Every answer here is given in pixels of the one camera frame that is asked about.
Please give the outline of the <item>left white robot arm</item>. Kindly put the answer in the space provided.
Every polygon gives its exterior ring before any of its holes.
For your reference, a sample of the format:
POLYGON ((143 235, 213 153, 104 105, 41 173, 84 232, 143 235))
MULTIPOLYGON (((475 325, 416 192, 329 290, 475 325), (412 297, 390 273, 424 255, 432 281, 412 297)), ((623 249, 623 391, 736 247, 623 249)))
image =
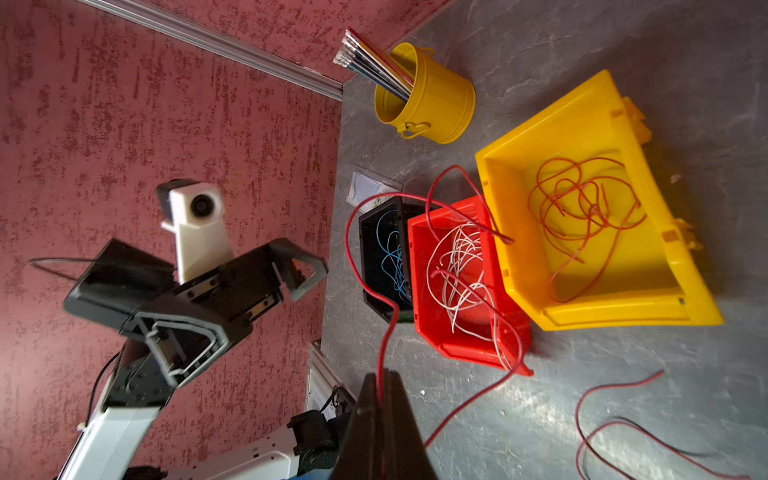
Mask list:
POLYGON ((122 479, 174 393, 248 337, 286 296, 297 301, 328 274, 286 238, 217 261, 183 281, 172 264, 111 239, 72 280, 65 310, 125 342, 100 371, 61 479, 122 479))

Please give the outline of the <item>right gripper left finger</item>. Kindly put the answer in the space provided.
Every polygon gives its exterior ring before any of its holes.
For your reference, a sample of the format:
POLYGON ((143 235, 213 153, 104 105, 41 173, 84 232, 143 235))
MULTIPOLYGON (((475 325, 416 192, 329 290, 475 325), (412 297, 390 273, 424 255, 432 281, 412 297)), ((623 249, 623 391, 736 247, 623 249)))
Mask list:
POLYGON ((382 476, 381 408, 377 376, 366 375, 331 479, 375 480, 382 476))

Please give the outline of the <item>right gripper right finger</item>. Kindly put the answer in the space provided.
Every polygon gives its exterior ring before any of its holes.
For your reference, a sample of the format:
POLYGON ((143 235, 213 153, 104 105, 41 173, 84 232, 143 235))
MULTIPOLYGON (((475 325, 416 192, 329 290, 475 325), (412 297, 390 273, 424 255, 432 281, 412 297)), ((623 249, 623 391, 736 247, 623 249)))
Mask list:
POLYGON ((401 376, 383 375, 381 398, 383 479, 437 479, 428 459, 401 376))

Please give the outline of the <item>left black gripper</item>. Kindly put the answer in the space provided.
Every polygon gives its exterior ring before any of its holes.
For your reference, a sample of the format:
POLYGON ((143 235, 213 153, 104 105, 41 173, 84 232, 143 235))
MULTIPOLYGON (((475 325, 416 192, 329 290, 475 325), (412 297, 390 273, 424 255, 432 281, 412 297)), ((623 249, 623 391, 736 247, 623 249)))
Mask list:
POLYGON ((298 301, 327 275, 321 257, 277 238, 173 289, 175 296, 213 311, 224 323, 215 315, 145 311, 124 322, 119 332, 143 342, 166 383, 179 389, 207 370, 231 342, 249 336, 253 324, 283 302, 280 279, 291 299, 298 301))

